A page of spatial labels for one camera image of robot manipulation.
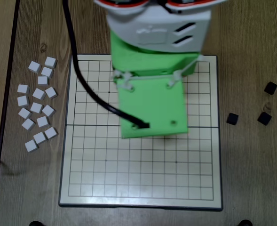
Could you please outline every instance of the white cube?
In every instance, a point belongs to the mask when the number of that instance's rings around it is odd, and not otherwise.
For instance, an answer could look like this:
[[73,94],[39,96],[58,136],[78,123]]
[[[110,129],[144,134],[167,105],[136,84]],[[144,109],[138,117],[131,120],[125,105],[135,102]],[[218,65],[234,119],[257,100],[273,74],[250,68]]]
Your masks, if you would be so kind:
[[55,92],[55,89],[53,87],[49,87],[47,90],[45,90],[46,94],[49,98],[55,98],[58,94]]
[[48,57],[46,57],[46,61],[45,61],[44,65],[49,68],[55,68],[55,66],[57,65],[57,60],[55,58],[48,56]]
[[39,73],[40,69],[41,69],[41,65],[40,64],[38,64],[38,63],[36,63],[34,61],[32,61],[30,63],[30,66],[29,66],[29,70],[30,71],[32,71],[34,73]]
[[30,119],[27,119],[24,121],[24,123],[22,123],[22,127],[26,130],[31,130],[34,127],[34,125],[35,123]]
[[41,89],[36,88],[35,92],[33,93],[33,97],[39,99],[39,100],[43,100],[45,97],[46,93],[44,91],[42,91]]
[[46,76],[38,76],[38,85],[40,85],[40,86],[48,86],[48,77],[46,77]]
[[47,129],[44,133],[48,139],[57,136],[57,132],[55,131],[54,127]]
[[34,151],[38,148],[34,140],[30,140],[29,142],[25,143],[25,147],[28,152]]
[[43,107],[43,105],[33,102],[30,111],[36,112],[36,113],[41,113],[42,107]]
[[27,96],[17,97],[18,106],[25,107],[30,105],[29,98]]
[[37,144],[41,144],[44,141],[46,141],[46,138],[45,138],[45,136],[42,132],[37,133],[36,135],[34,135],[34,139],[35,139]]
[[49,78],[53,77],[54,71],[48,67],[43,67],[41,75],[47,76]]
[[46,105],[43,109],[42,109],[42,112],[47,116],[47,117],[51,117],[54,113],[55,113],[55,110],[49,106],[49,105]]
[[25,108],[21,108],[18,115],[20,115],[24,119],[28,119],[32,115],[32,113],[30,111],[26,110]]
[[30,92],[30,87],[28,85],[19,84],[17,92],[18,93],[28,94]]
[[48,125],[49,125],[46,116],[37,118],[37,123],[38,123],[38,126],[39,126],[39,127],[45,127],[45,126],[48,126]]

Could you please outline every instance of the grid lines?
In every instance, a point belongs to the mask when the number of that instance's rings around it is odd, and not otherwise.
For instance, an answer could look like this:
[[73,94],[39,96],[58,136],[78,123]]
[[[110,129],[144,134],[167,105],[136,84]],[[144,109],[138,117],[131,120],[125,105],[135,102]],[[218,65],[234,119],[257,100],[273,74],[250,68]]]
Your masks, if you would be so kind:
[[[86,82],[118,107],[111,61],[81,62]],[[121,139],[119,118],[77,80],[68,197],[214,201],[210,67],[198,62],[184,79],[190,131],[173,136]]]

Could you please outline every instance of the red trim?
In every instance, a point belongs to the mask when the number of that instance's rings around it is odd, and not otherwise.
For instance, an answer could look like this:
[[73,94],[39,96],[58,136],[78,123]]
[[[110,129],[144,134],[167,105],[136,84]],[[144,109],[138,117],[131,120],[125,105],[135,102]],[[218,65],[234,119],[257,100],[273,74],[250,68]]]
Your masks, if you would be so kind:
[[137,3],[129,3],[129,4],[114,4],[113,2],[109,2],[106,0],[99,0],[101,3],[106,4],[108,6],[113,6],[116,8],[129,8],[129,7],[135,7],[135,6],[140,6],[146,2],[148,2],[149,0],[142,0],[140,2]]
[[195,6],[199,4],[204,4],[211,1],[215,1],[215,0],[201,0],[201,1],[191,2],[191,3],[176,3],[176,2],[173,2],[172,0],[168,0],[167,2],[172,6],[186,7],[186,6]]

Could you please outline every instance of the wooden table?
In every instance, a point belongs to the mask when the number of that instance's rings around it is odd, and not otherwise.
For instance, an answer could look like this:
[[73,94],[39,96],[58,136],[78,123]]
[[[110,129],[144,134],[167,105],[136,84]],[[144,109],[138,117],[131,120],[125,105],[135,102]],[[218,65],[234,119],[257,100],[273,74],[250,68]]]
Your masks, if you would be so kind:
[[[71,1],[70,8],[79,53],[110,53],[105,10],[91,0]],[[277,91],[263,91],[269,81],[277,84],[277,0],[229,0],[215,8],[203,53],[219,60],[223,211],[61,208],[70,43],[61,0],[21,0],[1,152],[0,225],[235,226],[247,218],[277,226]],[[24,143],[40,130],[22,129],[17,86],[36,87],[27,66],[46,56],[58,59],[50,83],[59,96],[44,103],[57,110],[51,123],[59,136],[27,153]],[[273,116],[268,126],[257,122],[262,111]],[[239,115],[236,126],[226,124],[229,112]]]

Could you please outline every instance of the black cable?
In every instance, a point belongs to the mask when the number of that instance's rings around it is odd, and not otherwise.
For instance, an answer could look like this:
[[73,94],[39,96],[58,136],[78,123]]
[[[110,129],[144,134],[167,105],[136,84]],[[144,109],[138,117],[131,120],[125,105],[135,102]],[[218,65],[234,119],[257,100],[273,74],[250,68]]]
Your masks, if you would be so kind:
[[86,90],[86,92],[103,108],[106,110],[118,115],[119,117],[122,117],[123,119],[126,119],[133,124],[137,125],[139,129],[142,128],[149,128],[149,123],[145,123],[141,119],[138,119],[132,115],[129,115],[119,109],[116,109],[115,107],[111,106],[110,104],[106,103],[100,97],[94,93],[94,91],[90,88],[90,86],[86,83],[83,75],[81,74],[81,71],[79,69],[79,63],[78,63],[78,53],[77,53],[77,44],[76,44],[76,38],[73,31],[72,21],[71,21],[71,15],[68,8],[68,0],[63,0],[63,9],[64,9],[64,15],[66,20],[66,25],[68,29],[68,35],[71,41],[71,54],[72,54],[72,60],[74,65],[74,70],[76,72],[77,78],[81,82],[82,86]]

